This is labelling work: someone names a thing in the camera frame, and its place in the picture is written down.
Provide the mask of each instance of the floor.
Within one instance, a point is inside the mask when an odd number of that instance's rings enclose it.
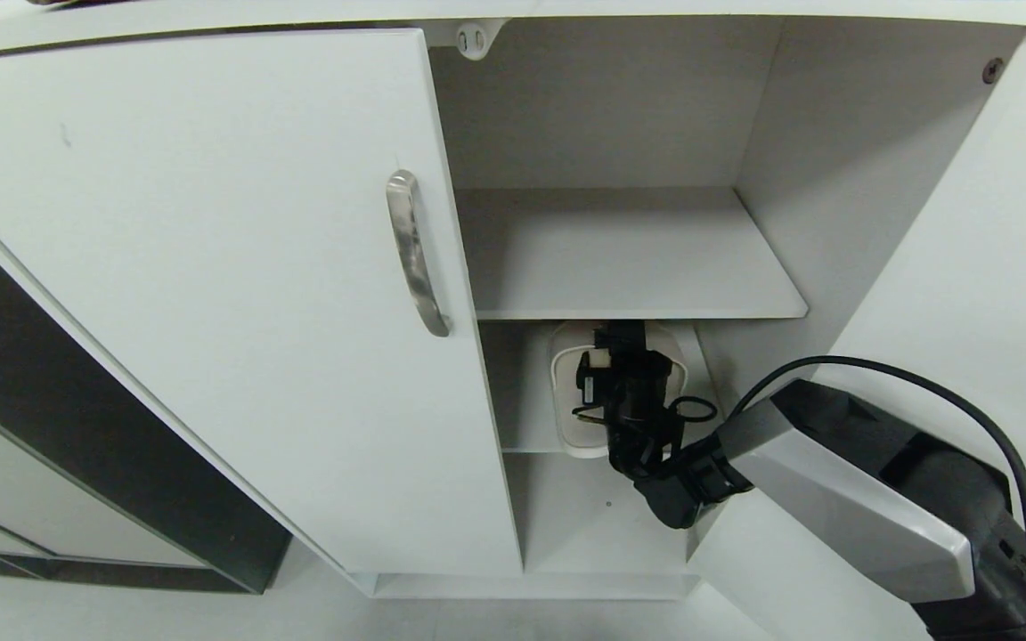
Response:
[[[264,597],[0,578],[0,641],[331,640],[768,641],[709,587],[678,604],[594,601],[378,601],[292,544]]]

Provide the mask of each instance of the white shelf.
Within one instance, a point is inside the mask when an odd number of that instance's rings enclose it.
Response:
[[[506,454],[525,573],[683,575],[693,542],[605,458]]]
[[[481,321],[806,315],[729,188],[463,190],[456,199]]]
[[[376,599],[564,599],[678,601],[699,576],[575,575],[537,573],[516,578],[388,573],[374,586]]]
[[[683,352],[687,367],[684,394],[715,401],[712,377],[692,323],[672,320],[661,325],[675,336]],[[502,451],[563,451],[557,438],[550,378],[549,339],[557,323],[481,323],[480,329]],[[688,423],[685,442],[696,441],[716,426],[718,422]]]

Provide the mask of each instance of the black object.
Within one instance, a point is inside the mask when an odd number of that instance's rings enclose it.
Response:
[[[1000,427],[972,402],[907,370],[850,357],[803,358],[782,366],[754,386],[731,417],[741,413],[771,382],[815,362],[894,374],[960,407],[1000,443],[1017,478],[1026,518],[1026,469]],[[1005,475],[841,390],[796,380],[764,402],[773,402],[802,434],[969,539],[973,596],[912,604],[930,636],[937,640],[1026,641],[1026,531],[1011,514]],[[635,487],[669,527],[692,527],[718,503],[753,487],[725,460],[719,435],[709,435],[704,441],[683,447],[667,462],[644,467],[644,472],[643,478],[632,479]]]
[[[632,480],[650,477],[664,460],[665,451],[679,452],[685,422],[715,417],[715,406],[701,398],[680,397],[664,406],[672,360],[647,349],[642,320],[609,320],[594,333],[596,354],[583,353],[577,366],[577,386],[583,405],[573,413],[584,422],[603,425],[607,431],[607,459],[616,471]],[[712,409],[709,416],[684,417],[683,402],[699,402]],[[601,408],[603,418],[587,411]]]
[[[868,361],[866,358],[855,358],[853,356],[829,356],[829,354],[824,354],[824,356],[798,358],[798,360],[787,362],[786,365],[766,374],[766,376],[762,377],[762,380],[754,383],[750,391],[739,399],[739,402],[731,410],[727,418],[738,416],[742,410],[746,409],[746,406],[750,405],[750,401],[753,401],[754,398],[758,397],[758,394],[762,393],[762,390],[766,389],[766,386],[778,380],[783,374],[792,372],[794,369],[804,368],[806,365],[819,364],[849,365],[851,368],[872,369],[875,372],[901,378],[901,380],[912,383],[912,385],[920,389],[928,390],[929,393],[940,396],[945,401],[957,406],[964,414],[969,414],[970,418],[973,418],[978,426],[984,428],[989,437],[992,437],[992,441],[996,443],[997,447],[1000,447],[1004,458],[1009,459],[1009,467],[1011,472],[1013,472],[1013,477],[1016,479],[1019,507],[1023,511],[1023,536],[1026,538],[1026,467],[1023,466],[1023,458],[1019,455],[1019,450],[1016,449],[1016,446],[1009,439],[1009,435],[1004,434],[1000,426],[997,426],[996,422],[993,422],[980,407],[973,405],[972,402],[966,401],[966,399],[960,397],[954,391],[938,385],[938,383],[931,382],[920,374],[909,372],[907,369],[895,368],[895,366],[884,364],[884,362]]]
[[[192,570],[210,573],[204,582],[137,570],[139,578],[125,584],[159,576],[162,587],[227,582],[262,593],[280,567],[287,530],[115,380],[1,268],[0,433],[212,568]]]

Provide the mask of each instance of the black cord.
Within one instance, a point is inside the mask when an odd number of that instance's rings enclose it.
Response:
[[[692,402],[692,404],[702,405],[710,410],[710,413],[704,414],[702,416],[684,416],[679,413],[679,406],[683,405],[684,402]],[[711,418],[719,415],[719,408],[713,404],[713,402],[708,401],[706,398],[699,398],[697,396],[680,396],[679,398],[672,401],[671,405],[667,406],[673,413],[677,414],[679,418],[683,419],[683,423],[706,423]]]
[[[1011,472],[1013,472],[1013,477],[1016,479],[1016,491],[1019,494],[1019,506],[1023,511],[1023,535],[1026,538],[1026,468],[1023,467],[1023,458],[1019,455],[1019,451],[1013,442],[1010,441],[1009,435],[1004,434],[1000,426],[997,426],[989,415],[985,414],[984,411],[972,404],[972,402],[965,401],[963,397],[960,397],[954,391],[949,390],[938,383],[931,382],[929,378],[921,376],[920,374],[915,374],[909,372],[907,369],[895,368],[893,365],[886,365],[884,362],[878,361],[868,361],[866,358],[854,358],[852,356],[807,356],[806,358],[799,358],[797,361],[787,362],[786,365],[781,366],[781,368],[775,369],[766,377],[762,378],[761,382],[754,383],[754,387],[750,388],[750,391],[745,394],[744,397],[739,399],[738,404],[734,406],[731,410],[727,419],[738,416],[742,413],[742,410],[746,409],[746,406],[750,405],[750,401],[753,401],[754,397],[761,394],[761,391],[766,389],[771,383],[778,380],[783,374],[791,372],[791,370],[804,368],[806,365],[850,365],[852,368],[863,368],[872,369],[875,372],[880,372],[883,374],[891,374],[891,376],[901,378],[901,380],[913,383],[916,387],[923,388],[930,393],[936,394],[945,401],[951,402],[951,404],[956,405],[964,414],[969,414],[970,417],[977,422],[986,433],[989,433],[992,437],[992,441],[996,442],[996,445],[1000,447],[1000,450],[1004,453],[1004,458],[1009,459],[1009,466],[1011,467]]]

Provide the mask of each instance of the white cabinet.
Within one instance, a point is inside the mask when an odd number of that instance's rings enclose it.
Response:
[[[346,569],[516,575],[437,113],[419,30],[0,57],[0,240]],[[399,169],[447,337],[403,277]]]
[[[280,15],[240,24],[313,22]],[[709,523],[666,530],[561,453],[550,332],[669,321],[692,394],[729,405],[830,349],[985,126],[986,66],[1026,73],[1010,25],[525,17],[480,62],[418,29],[278,31],[1,54],[0,263],[379,597],[706,580]],[[403,277],[399,170],[448,336]]]

